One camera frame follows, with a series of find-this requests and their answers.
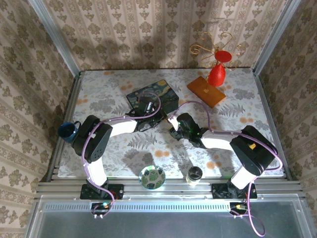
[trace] floral tablecloth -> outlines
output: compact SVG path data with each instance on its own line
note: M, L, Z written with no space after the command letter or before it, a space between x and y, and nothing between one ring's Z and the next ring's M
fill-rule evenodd
M124 115L131 110L126 95L165 79L179 96L179 104L201 100L186 85L198 76L206 76L207 69L160 69L85 71L73 115L73 121L83 122L88 115L101 119ZM227 71L225 83L220 87L226 98L215 108L209 108L211 126L221 130L239 130L250 124L272 141L263 105L250 69ZM199 105L188 104L180 113L188 112L200 127L207 126L207 115ZM146 132L122 134L109 140L103 155L104 170L108 176L136 176L147 165L161 166L166 176L187 174L194 165L205 177L230 177L241 166L232 151L200 149L188 141L173 139L168 130L171 125L161 122ZM81 159L70 144L62 152L59 177L84 176ZM263 176L282 176L283 171L265 172Z

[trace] yellow connector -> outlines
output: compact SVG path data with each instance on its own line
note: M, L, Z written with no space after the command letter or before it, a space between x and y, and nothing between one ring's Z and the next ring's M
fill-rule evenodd
M248 209L247 206L240 205L240 204L238 204L238 205L236 206L236 208L239 209L239 210L247 210L247 209Z
M249 147L251 148L251 150L254 150L254 148L256 147L256 144L253 143L252 145L249 145Z

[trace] damask wallpaper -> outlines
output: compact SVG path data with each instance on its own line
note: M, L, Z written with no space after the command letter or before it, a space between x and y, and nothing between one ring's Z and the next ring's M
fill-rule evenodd
M293 176L317 224L317 2L301 2L260 78Z
M0 237L23 235L72 75L26 0L0 0Z
M257 60L287 0L44 0L80 70L201 67L189 47L202 31L228 31Z

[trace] blue mug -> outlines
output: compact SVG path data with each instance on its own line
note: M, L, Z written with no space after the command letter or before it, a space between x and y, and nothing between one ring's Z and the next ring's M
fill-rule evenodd
M75 137L76 133L78 132L78 128L76 124L79 123L78 128L81 126L79 121L75 123L65 122L63 123L58 129L58 135L67 143L72 142L73 138Z

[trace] orange wooden block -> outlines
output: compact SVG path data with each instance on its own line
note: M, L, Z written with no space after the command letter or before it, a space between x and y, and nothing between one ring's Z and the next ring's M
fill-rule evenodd
M220 92L217 88L208 84L203 77L196 78L193 82L187 85L187 88L196 94L204 103L213 108L220 103L226 95Z

